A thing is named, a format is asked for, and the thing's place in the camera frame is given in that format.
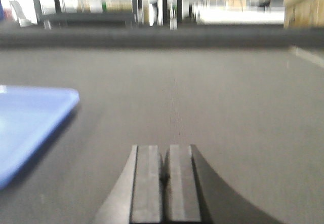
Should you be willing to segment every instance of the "gray carpet floor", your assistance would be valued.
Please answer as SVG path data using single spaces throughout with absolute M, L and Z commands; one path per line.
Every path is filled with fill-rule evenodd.
M 133 144 L 196 144 L 267 213 L 324 221 L 324 70 L 288 50 L 2 49 L 0 79 L 80 93 L 60 137 L 0 192 L 1 223 L 89 223 Z

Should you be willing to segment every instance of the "blue tray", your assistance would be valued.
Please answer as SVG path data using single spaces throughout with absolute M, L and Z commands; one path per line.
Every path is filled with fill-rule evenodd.
M 73 89 L 0 86 L 0 189 L 78 102 Z

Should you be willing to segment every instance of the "white tape line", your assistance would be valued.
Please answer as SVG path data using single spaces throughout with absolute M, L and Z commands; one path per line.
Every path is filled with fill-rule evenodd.
M 289 51 L 297 57 L 303 58 L 317 66 L 324 68 L 324 59 L 299 47 L 290 47 Z

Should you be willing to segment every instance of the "cardboard box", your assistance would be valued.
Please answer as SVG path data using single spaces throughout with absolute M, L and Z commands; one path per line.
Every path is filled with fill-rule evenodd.
M 285 28 L 324 27 L 324 0 L 285 0 Z
M 285 27 L 324 27 L 324 0 L 302 0 L 286 7 Z

